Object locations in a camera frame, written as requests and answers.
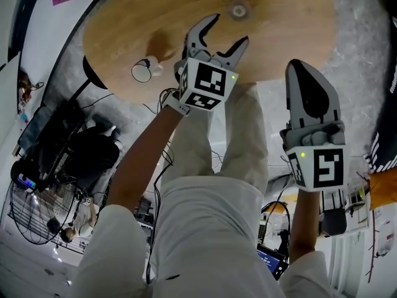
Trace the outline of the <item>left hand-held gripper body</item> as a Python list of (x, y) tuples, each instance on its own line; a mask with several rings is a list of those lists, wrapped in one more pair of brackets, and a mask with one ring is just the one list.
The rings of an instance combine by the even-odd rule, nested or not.
[(178, 103), (212, 111), (225, 102), (238, 80), (233, 70), (223, 68), (206, 49), (185, 47), (182, 60), (175, 65), (179, 89), (173, 94)]

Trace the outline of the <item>small clear glass cup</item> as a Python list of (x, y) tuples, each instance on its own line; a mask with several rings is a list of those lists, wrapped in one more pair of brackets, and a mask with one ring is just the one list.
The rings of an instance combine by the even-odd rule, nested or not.
[(251, 7), (245, 0), (232, 0), (228, 6), (228, 14), (233, 20), (244, 21), (249, 18)]

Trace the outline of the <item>person's left forearm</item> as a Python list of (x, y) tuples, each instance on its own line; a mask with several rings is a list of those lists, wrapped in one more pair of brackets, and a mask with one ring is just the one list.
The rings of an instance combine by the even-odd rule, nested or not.
[(166, 106), (137, 138), (120, 162), (110, 185), (107, 205), (134, 211), (182, 114)]

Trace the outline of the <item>person's right forearm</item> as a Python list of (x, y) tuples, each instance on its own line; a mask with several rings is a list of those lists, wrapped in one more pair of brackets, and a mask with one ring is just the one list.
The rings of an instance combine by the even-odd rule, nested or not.
[(319, 192), (298, 192), (288, 254), (290, 264), (315, 251), (319, 228)]

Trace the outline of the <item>oval wooden table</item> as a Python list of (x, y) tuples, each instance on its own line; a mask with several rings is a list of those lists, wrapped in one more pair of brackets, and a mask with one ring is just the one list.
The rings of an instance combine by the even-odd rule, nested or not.
[[(210, 52), (226, 52), (249, 37), (236, 68), (240, 83), (279, 79), (294, 58), (315, 68), (329, 58), (336, 36), (333, 0), (245, 0), (251, 10), (244, 21), (228, 14), (231, 1), (108, 0), (85, 28), (84, 55), (110, 92), (137, 104), (154, 102), (163, 89), (177, 86), (173, 66), (185, 36), (212, 14), (220, 18), (205, 37)], [(158, 59), (163, 73), (139, 83), (131, 69), (147, 56)]]

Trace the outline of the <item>black slatted chair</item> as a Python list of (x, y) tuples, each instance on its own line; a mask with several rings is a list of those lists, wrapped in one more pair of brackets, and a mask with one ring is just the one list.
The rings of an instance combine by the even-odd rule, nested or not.
[(346, 197), (343, 190), (321, 192), (322, 231), (330, 237), (346, 232)]

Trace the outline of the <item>black white striped blanket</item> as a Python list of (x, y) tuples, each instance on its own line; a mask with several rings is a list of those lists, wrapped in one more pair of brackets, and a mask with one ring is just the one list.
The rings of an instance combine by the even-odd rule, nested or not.
[(391, 50), (386, 74), (385, 100), (370, 152), (373, 172), (397, 167), (397, 6), (390, 10)]

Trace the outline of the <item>person's beige trousers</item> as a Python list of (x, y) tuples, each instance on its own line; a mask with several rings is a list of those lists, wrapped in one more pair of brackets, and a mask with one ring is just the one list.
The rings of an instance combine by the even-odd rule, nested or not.
[[(262, 108), (255, 84), (235, 86), (225, 102), (226, 153), (218, 175), (240, 179), (264, 190), (268, 182), (268, 151)], [(174, 164), (161, 180), (211, 176), (212, 149), (208, 139), (212, 114), (192, 109), (176, 127), (170, 149)]]

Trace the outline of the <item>thin brown wooden stand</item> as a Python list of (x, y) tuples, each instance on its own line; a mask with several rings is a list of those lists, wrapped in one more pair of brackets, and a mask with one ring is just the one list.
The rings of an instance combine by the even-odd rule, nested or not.
[(360, 174), (358, 171), (356, 173), (361, 179), (363, 179), (365, 181), (364, 191), (365, 191), (365, 197), (366, 197), (366, 204), (368, 207), (367, 221), (368, 221), (368, 226), (371, 228), (371, 231), (372, 231), (372, 245), (368, 249), (371, 252), (370, 269), (366, 273), (366, 276), (368, 276), (368, 283), (370, 283), (370, 281), (372, 279), (374, 259), (376, 258), (375, 242), (376, 242), (376, 233), (378, 232), (378, 230), (375, 227), (375, 212), (374, 212), (374, 210), (371, 209), (371, 205), (370, 205), (370, 192), (371, 192), (370, 179), (366, 178), (364, 175)]

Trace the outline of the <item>black tablet with screen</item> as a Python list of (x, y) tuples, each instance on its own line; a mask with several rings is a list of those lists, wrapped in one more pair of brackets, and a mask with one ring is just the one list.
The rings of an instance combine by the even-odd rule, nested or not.
[(257, 245), (257, 254), (267, 265), (275, 280), (278, 281), (289, 266), (287, 256), (260, 244)]

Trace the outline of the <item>black office chair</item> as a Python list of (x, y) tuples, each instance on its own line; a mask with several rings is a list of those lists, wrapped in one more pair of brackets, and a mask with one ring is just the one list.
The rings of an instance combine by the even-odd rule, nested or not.
[(61, 177), (67, 183), (88, 194), (92, 194), (96, 182), (113, 168), (120, 156), (116, 126), (97, 114), (90, 121), (91, 126), (69, 142), (71, 153), (61, 170)]

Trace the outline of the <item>person's white shirt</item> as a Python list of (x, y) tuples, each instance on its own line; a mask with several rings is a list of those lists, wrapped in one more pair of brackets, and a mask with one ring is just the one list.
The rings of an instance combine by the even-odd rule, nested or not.
[(100, 213), (69, 298), (332, 298), (320, 251), (279, 279), (257, 254), (262, 194), (233, 178), (191, 176), (167, 183), (145, 283), (146, 236), (120, 205)]

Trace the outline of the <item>white windowsill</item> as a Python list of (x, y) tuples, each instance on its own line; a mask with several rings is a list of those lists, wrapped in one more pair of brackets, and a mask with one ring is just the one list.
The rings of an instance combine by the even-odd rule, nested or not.
[(33, 82), (46, 83), (55, 61), (78, 20), (94, 0), (70, 0), (54, 5), (53, 0), (36, 0), (22, 42), (22, 49), (9, 54), (16, 32), (17, 9), (23, 0), (0, 0), (0, 143), (16, 119), (18, 66)]

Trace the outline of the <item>small brown ornament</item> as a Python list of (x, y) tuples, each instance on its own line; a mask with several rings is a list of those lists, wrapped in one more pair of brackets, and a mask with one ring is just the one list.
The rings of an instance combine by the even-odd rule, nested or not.
[(40, 81), (34, 84), (25, 71), (19, 70), (17, 77), (18, 103), (26, 105), (32, 98), (32, 92), (43, 86), (44, 82)]

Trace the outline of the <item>black monitor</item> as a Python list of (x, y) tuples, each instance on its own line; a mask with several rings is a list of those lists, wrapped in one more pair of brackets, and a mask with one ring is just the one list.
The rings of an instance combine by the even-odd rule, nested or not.
[(40, 106), (36, 110), (17, 142), (20, 147), (19, 156), (21, 158), (24, 158), (29, 153), (35, 154), (40, 151), (43, 146), (42, 132), (55, 112), (56, 110), (48, 106)]

